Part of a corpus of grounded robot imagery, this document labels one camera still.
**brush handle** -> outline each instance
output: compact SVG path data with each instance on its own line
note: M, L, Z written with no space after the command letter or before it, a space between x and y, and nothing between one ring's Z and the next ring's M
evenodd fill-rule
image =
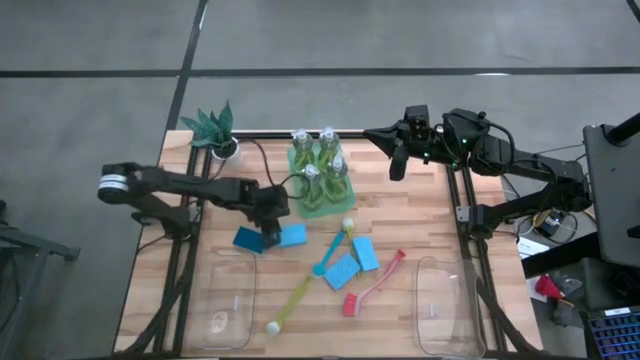
M360 260L358 260L358 255L356 254L356 248L355 246L353 246L353 228L348 228L345 230L345 232L347 233L347 239L349 240L349 250L351 251L351 256L353 256L353 258L358 262L358 265L362 267L362 265L360 264ZM361 275L362 270L356 273L356 279L360 279L362 277Z
M309 284L311 284L311 279L313 279L313 277L311 277L310 275L307 275L307 277L304 278L300 285L298 285L298 287L293 291L293 294L291 294L287 305L284 307L284 309L282 309L282 311L280 311L280 314L278 314L276 322L278 323L278 325L280 325L280 327L282 327L284 321L287 319L287 316L289 316L291 310L293 310L293 307L296 306L298 301L300 301L300 299L302 299L304 294L307 292Z
M333 253L336 251L338 246L340 246L340 243L342 242L342 238L344 238L344 231L340 230L338 235L336 235L336 237L333 239L333 242L331 243L329 250L327 250L327 253L324 255L324 258L322 258L322 262L320 263L322 264L322 267L327 266L329 259L331 259L331 255L333 255Z
M358 298L356 299L356 315L358 314L358 311L360 311L360 305L362 304L362 301L364 300L364 298L367 297L367 295L369 295L373 290L375 290L383 282L385 282L389 278L389 276L391 276L391 274L393 274L395 269L400 264L400 260L402 260L403 257L405 257L404 252L402 250L398 250L398 253L393 258L393 261L391 261L389 266L387 266L387 270L384 271L384 274L382 274L380 279L378 279L378 281L376 281L375 284L373 284L373 286L371 286L370 288L363 291L360 295L358 295Z

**plastic bottle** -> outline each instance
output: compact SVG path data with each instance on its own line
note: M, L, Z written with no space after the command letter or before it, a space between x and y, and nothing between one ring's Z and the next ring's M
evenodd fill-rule
M320 132L320 153L318 154L318 168L322 174L326 174L329 164L338 153L340 137L333 131L331 126L327 126Z
M344 155L339 151L331 161L327 168L327 175L324 177L325 195L330 202L338 204L347 199L349 194L348 172Z
M300 172L308 164L315 164L316 157L313 153L313 138L304 129L298 129L291 133L293 135L293 148L296 151L293 169Z
M308 211L316 211L324 203L324 189L322 188L320 171L315 165L307 164L304 168L304 176L309 180L309 187L307 188L306 181L302 181L302 191L303 194L306 191L306 194L300 201Z

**red dish brush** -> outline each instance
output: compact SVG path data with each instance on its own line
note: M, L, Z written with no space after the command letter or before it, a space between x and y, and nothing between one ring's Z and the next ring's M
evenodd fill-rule
M358 315L358 312L360 312L360 306L362 306L362 300L364 300L364 298L367 295L369 295L373 290L375 290L378 286L380 286L383 282L385 282L385 280L387 280L389 276L391 276L391 274L398 267L398 264L400 264L400 260L402 260L402 258L405 256L406 255L404 252L402 252L402 250L398 250L396 257L393 258L393 261L391 261L391 264L389 264L389 266L387 267L387 270L384 271L384 274L382 275L382 277L378 279L378 281L376 281L376 283L373 284L373 286L361 292L359 295L348 293L347 298L344 299L342 314L344 316Z
M564 294L558 289L556 284L553 283L549 275L542 275L536 283L536 291L540 295L546 295L553 299L562 299Z

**transparent tray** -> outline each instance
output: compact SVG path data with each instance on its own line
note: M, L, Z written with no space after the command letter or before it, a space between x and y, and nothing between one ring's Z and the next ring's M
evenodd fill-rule
M189 347L237 350L251 338L257 284L255 255L235 250L198 257L192 289Z
M480 337L473 264L425 257L418 263L416 278L416 326L422 350L433 356L482 357L486 347Z

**gray concrete floor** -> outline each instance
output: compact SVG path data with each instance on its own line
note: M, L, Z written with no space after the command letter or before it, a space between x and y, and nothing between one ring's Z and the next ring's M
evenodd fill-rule
M178 69L196 6L0 0L0 70ZM624 0L218 0L202 31L194 68L640 63L640 24ZM82 247L77 263L50 261L23 358L111 350L139 228L128 209L96 199L100 166L157 161L175 87L175 79L0 79L9 220ZM181 115L219 111L229 99L238 129L365 128L426 102L434 122L454 107L485 110L518 148L540 151L579 143L585 125L621 122L638 111L639 93L640 75L191 79ZM521 193L539 188L513 180ZM545 348L580 355L571 349L581 331L553 327L543 312Z

